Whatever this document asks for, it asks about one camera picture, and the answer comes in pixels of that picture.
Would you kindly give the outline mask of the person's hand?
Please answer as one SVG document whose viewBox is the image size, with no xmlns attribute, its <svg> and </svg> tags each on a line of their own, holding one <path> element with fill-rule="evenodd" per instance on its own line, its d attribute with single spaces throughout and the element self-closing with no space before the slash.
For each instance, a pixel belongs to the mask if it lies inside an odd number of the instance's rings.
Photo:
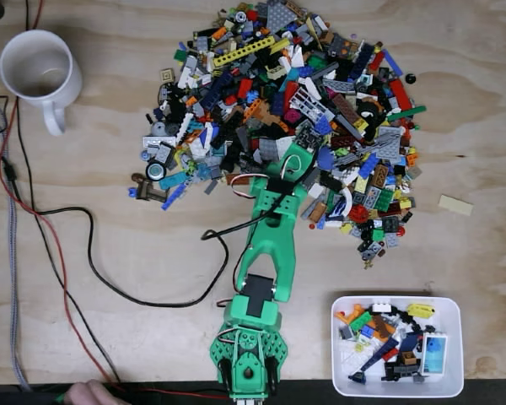
<svg viewBox="0 0 506 405">
<path fill-rule="evenodd" d="M 71 405 L 116 405 L 123 401 L 114 397 L 100 382 L 90 380 L 73 384 L 66 392 L 64 404 Z"/>
</svg>

